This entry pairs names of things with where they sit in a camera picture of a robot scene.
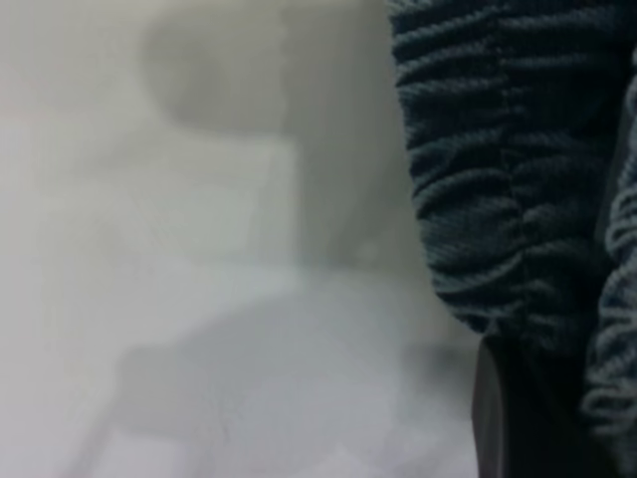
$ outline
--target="white wall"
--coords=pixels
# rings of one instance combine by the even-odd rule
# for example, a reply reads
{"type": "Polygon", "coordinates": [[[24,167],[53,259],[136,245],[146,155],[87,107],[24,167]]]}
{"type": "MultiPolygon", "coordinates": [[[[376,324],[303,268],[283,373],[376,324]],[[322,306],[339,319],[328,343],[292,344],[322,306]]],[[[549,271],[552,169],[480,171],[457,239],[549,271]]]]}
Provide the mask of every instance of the white wall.
{"type": "Polygon", "coordinates": [[[0,476],[469,477],[381,0],[0,0],[0,476]]]}

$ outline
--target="gray floor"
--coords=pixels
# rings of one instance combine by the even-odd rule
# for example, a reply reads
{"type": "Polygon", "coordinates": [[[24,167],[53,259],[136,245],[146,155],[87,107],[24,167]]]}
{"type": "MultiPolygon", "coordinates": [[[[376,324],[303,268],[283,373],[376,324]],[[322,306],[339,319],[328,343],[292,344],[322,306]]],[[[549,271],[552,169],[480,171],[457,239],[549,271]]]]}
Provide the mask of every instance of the gray floor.
{"type": "Polygon", "coordinates": [[[475,476],[380,0],[0,0],[0,476],[475,476]]]}

